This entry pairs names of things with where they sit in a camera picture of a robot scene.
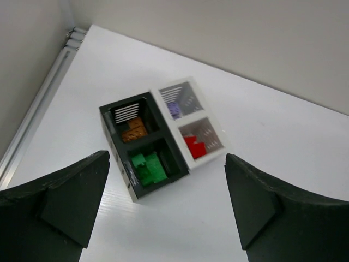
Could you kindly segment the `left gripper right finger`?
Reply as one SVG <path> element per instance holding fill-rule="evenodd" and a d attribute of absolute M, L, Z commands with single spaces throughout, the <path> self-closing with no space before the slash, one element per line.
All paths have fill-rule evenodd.
<path fill-rule="evenodd" d="M 348 202 L 322 196 L 227 154 L 225 174 L 249 261 L 348 261 Z"/>

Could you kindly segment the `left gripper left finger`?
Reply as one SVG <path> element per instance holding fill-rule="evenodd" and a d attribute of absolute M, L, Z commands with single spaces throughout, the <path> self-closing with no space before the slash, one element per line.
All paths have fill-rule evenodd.
<path fill-rule="evenodd" d="M 110 168 L 98 151 L 1 191 L 1 261 L 79 261 L 88 247 Z"/>

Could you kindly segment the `green slope lego brick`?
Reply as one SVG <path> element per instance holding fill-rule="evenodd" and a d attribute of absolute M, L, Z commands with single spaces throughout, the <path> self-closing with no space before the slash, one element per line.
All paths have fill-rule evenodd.
<path fill-rule="evenodd" d="M 146 167 L 145 157 L 141 153 L 131 157 L 131 161 L 136 170 L 144 169 Z"/>

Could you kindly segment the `green lego plate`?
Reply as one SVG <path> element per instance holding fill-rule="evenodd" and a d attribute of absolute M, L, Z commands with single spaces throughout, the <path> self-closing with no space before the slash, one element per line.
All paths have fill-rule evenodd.
<path fill-rule="evenodd" d="M 142 179 L 144 186 L 151 183 L 160 183 L 167 179 L 166 172 L 156 152 L 145 156 L 145 168 L 147 172 Z"/>

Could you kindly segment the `red slope lego brick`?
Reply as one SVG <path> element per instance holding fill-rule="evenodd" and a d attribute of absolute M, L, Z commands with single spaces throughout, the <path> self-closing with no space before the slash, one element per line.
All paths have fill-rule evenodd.
<path fill-rule="evenodd" d="M 185 136 L 184 140 L 188 148 L 194 147 L 198 144 L 196 136 Z"/>

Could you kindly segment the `tan lego plate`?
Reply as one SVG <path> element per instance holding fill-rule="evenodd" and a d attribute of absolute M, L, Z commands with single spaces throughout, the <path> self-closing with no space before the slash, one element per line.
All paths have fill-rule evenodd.
<path fill-rule="evenodd" d="M 144 127 L 138 126 L 136 128 L 132 128 L 124 132 L 122 134 L 122 140 L 123 142 L 130 142 L 146 135 L 148 135 L 146 129 Z"/>

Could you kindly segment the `brown lego plate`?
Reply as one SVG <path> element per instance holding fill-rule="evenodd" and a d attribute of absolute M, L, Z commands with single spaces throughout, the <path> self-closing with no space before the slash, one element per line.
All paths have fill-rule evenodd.
<path fill-rule="evenodd" d="M 146 127 L 145 127 L 141 117 L 135 117 L 135 118 L 129 120 L 128 126 L 130 129 L 141 128 L 143 133 L 147 133 Z"/>

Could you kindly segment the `purple lego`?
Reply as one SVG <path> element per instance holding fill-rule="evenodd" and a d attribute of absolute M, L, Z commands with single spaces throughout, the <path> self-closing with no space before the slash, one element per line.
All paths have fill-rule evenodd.
<path fill-rule="evenodd" d="M 181 117 L 182 113 L 177 102 L 170 102 L 166 105 L 173 119 L 178 119 Z"/>

